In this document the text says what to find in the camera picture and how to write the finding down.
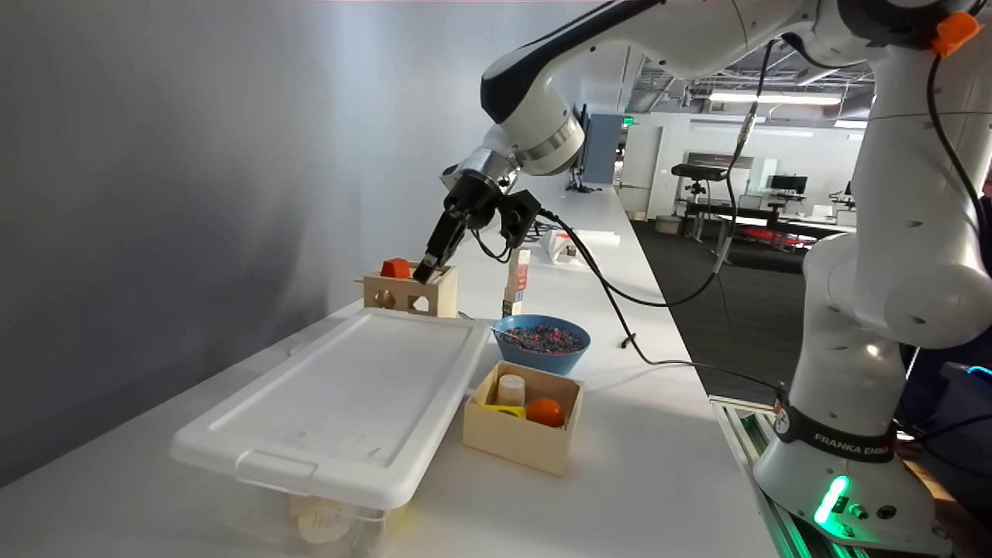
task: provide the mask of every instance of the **orange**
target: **orange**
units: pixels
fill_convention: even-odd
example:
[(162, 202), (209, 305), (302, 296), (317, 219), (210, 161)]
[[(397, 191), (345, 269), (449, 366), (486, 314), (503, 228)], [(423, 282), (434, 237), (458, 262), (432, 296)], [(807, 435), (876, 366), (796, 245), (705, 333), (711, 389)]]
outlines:
[(566, 428), (566, 410), (559, 400), (552, 396), (537, 396), (526, 402), (526, 419), (531, 423), (539, 423), (539, 426), (549, 426), (549, 428)]

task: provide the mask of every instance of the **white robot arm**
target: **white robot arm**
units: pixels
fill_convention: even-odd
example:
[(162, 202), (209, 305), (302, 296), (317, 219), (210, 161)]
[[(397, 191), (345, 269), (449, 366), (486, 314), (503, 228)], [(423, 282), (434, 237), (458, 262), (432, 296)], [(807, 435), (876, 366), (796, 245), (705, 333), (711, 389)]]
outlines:
[[(419, 280), (486, 224), (510, 171), (555, 175), (584, 126), (555, 71), (611, 40), (644, 46), (680, 79), (712, 75), (771, 36), (821, 65), (872, 62), (879, 102), (852, 188), (858, 234), (807, 259), (803, 353), (774, 430), (753, 469), (759, 491), (827, 539), (949, 555), (935, 501), (893, 459), (907, 385), (898, 344), (955, 346), (992, 325), (979, 214), (935, 133), (928, 68), (937, 28), (970, 0), (626, 0), (605, 3), (493, 62), (480, 102), (495, 122), (485, 147), (448, 171), (448, 211)], [(970, 183), (988, 175), (992, 68), (979, 35), (944, 65), (937, 113)]]

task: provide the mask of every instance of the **blue bowl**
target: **blue bowl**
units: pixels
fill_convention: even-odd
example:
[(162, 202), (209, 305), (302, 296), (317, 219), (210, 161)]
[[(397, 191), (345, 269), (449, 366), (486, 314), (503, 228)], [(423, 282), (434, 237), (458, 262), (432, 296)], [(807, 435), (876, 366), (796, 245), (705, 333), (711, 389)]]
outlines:
[(539, 314), (505, 316), (493, 325), (503, 361), (567, 374), (589, 346), (589, 333)]

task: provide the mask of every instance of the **desk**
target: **desk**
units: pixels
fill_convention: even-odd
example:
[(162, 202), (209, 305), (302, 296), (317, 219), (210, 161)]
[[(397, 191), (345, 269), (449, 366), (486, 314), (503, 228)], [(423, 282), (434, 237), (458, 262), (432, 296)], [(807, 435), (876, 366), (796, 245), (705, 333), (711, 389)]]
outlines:
[[(539, 191), (577, 230), (611, 230), (594, 247), (618, 286), (659, 296), (649, 262), (615, 191)], [(505, 268), (461, 245), (461, 311), (495, 321)], [(696, 370), (644, 370), (620, 352), (620, 325), (587, 269), (533, 259), (526, 311), (594, 333), (573, 378), (589, 396), (573, 472), (549, 478), (458, 443), (458, 419), (417, 498), (397, 514), (386, 555), (397, 558), (712, 558), (777, 555), (749, 472), (731, 455)], [(682, 361), (667, 311), (629, 311), (652, 356)], [(14, 558), (270, 558), (322, 555), (296, 538), (287, 496), (168, 459), (168, 443), (253, 378), (314, 344), (336, 321), (191, 389), (92, 443), (0, 491), (0, 555)]]

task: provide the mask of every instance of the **white table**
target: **white table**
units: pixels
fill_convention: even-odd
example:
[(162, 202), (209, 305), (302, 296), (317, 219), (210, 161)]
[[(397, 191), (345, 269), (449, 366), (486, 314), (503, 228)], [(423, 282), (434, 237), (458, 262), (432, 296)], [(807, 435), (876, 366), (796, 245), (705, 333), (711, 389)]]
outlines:
[[(615, 191), (539, 195), (577, 230), (618, 234), (620, 245), (594, 245), (601, 269), (629, 293), (659, 296)], [(461, 311), (495, 321), (505, 268), (485, 262), (469, 243), (455, 268)], [(598, 282), (587, 269), (552, 268), (542, 250), (533, 253), (524, 311), (567, 316), (596, 337), (573, 373), (589, 389), (573, 472), (549, 478), (465, 451), (455, 419), (417, 498), (393, 519), (387, 555), (774, 555), (759, 496), (734, 462), (696, 370), (649, 370), (633, 352), (620, 352), (624, 335)], [(652, 356), (686, 356), (667, 311), (629, 308), (629, 323)], [(332, 325), (336, 321), (317, 323), (4, 486), (0, 555), (327, 555), (299, 539), (287, 496), (178, 464), (168, 443), (187, 423)]]

